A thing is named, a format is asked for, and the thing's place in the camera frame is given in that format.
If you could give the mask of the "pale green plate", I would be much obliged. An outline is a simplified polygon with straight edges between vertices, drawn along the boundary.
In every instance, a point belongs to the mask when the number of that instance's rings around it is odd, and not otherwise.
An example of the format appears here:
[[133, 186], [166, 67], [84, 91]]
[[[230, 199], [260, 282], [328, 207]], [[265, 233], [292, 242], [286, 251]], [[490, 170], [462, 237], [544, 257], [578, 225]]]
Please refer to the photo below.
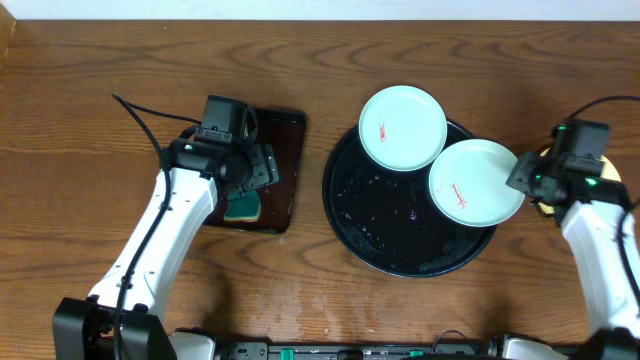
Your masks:
[[358, 123], [365, 153], [392, 171], [426, 167], [443, 150], [448, 123], [441, 105], [426, 91], [396, 85], [374, 94]]
[[517, 157], [499, 143], [457, 142], [436, 158], [428, 177], [431, 198], [447, 218], [470, 227], [500, 224], [514, 215], [524, 194], [506, 181]]

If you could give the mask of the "green yellow sponge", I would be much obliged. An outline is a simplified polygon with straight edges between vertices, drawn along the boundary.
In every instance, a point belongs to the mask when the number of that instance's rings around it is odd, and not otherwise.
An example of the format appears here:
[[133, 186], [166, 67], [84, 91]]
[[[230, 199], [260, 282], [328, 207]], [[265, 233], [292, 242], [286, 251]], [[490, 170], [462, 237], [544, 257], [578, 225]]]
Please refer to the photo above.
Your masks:
[[227, 197], [223, 219], [227, 222], [256, 222], [261, 214], [261, 200], [256, 190]]

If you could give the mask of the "yellow plate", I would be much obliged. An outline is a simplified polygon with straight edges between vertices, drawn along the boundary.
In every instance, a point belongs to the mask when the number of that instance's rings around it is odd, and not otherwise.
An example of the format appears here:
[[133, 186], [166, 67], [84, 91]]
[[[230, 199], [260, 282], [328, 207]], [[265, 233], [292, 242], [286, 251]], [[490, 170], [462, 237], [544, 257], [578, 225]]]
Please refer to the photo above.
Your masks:
[[[601, 161], [604, 162], [604, 167], [602, 170], [601, 177], [606, 180], [618, 181], [621, 182], [621, 176], [613, 163], [606, 157], [602, 156]], [[551, 206], [545, 205], [543, 203], [535, 203], [536, 209], [545, 217], [552, 217], [554, 215], [554, 210]]]

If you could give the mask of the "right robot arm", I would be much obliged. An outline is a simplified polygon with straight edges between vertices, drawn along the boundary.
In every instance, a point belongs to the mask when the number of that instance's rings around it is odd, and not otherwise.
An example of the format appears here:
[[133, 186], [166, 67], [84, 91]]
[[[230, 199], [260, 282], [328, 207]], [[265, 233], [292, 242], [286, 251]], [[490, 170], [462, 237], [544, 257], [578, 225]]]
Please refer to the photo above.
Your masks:
[[602, 176], [590, 155], [522, 155], [507, 185], [552, 209], [569, 244], [587, 308], [590, 336], [573, 359], [639, 357], [639, 250], [625, 185]]

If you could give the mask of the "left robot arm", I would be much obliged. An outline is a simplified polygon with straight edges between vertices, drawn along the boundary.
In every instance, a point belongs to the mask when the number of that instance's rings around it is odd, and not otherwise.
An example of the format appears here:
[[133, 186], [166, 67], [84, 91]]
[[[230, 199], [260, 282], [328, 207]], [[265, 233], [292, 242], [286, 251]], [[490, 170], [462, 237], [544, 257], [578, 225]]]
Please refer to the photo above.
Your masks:
[[278, 182], [273, 148], [178, 138], [159, 153], [153, 195], [123, 251], [84, 300], [64, 298], [52, 325], [59, 359], [212, 359], [216, 340], [168, 334], [169, 295], [219, 198]]

